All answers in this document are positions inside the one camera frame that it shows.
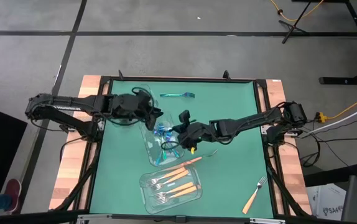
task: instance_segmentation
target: gray floor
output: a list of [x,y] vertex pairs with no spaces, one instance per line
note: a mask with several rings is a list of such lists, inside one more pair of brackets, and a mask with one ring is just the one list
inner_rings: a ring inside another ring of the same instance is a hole
[[[286,16],[305,6],[277,0]],[[357,11],[357,1],[352,1]],[[0,30],[71,30],[80,0],[0,0]],[[268,0],[89,0],[79,30],[285,31]],[[356,32],[342,4],[323,4],[299,23],[309,31]],[[77,37],[59,95],[77,96],[83,75],[232,77],[281,79],[287,100],[303,104],[307,116],[333,115],[357,101],[357,86],[323,86],[318,77],[357,74],[357,38],[277,37]],[[68,37],[0,37],[0,111],[26,120],[27,99],[51,91]],[[28,125],[8,178],[22,179],[37,128]],[[322,134],[324,139],[357,136],[357,124]],[[46,211],[66,135],[47,133],[23,207]],[[315,152],[312,139],[297,141],[302,156]],[[347,163],[357,164],[356,142],[333,142]],[[317,167],[343,167],[326,146]],[[313,172],[304,169],[304,173]]]

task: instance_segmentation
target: fork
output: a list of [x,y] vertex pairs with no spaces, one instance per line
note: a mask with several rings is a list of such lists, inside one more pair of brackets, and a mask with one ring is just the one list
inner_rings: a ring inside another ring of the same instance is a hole
[[158,181],[160,181],[160,180],[162,180],[164,178],[171,177],[173,175],[179,174],[179,173],[184,172],[184,171],[185,171],[185,168],[181,167],[181,168],[179,168],[179,169],[177,169],[177,170],[175,170],[173,172],[170,172],[168,174],[163,175],[162,177],[149,179],[149,180],[146,181],[145,185],[146,185],[146,187],[151,187],[151,186],[155,185],[156,183],[158,183]]
[[174,177],[170,178],[169,180],[166,180],[164,183],[159,183],[159,184],[155,184],[155,185],[151,186],[151,190],[153,190],[153,191],[160,190],[165,184],[168,184],[175,180],[178,180],[178,179],[186,176],[188,173],[189,173],[189,171],[185,170],[184,172],[181,172],[181,173],[175,175]]
[[168,192],[159,192],[159,193],[153,195],[153,197],[162,198],[162,197],[165,197],[167,194],[178,192],[179,190],[184,190],[184,189],[187,189],[187,188],[192,187],[192,186],[193,186],[193,182],[188,182],[188,183],[183,184],[180,187],[176,187],[173,190],[170,190]]
[[257,191],[263,186],[263,184],[266,182],[267,178],[266,177],[261,177],[261,179],[259,180],[259,182],[257,183],[257,188],[254,191],[254,193],[252,194],[251,198],[249,198],[248,202],[246,202],[245,207],[242,209],[242,212],[244,214],[246,214],[249,210],[249,208],[251,207],[254,198],[256,197]]
[[195,94],[194,93],[183,93],[183,94],[170,94],[170,93],[163,93],[159,95],[160,97],[169,97],[169,96],[184,96],[184,97],[189,97],[189,98],[195,98]]
[[156,203],[156,205],[160,205],[160,204],[168,202],[172,198],[183,196],[185,194],[189,194],[189,193],[194,192],[196,190],[197,190],[197,186],[193,186],[193,187],[190,187],[189,189],[183,190],[183,191],[181,191],[181,192],[179,192],[179,193],[177,193],[175,195],[172,195],[170,197],[158,198],[157,200],[155,200],[155,203]]

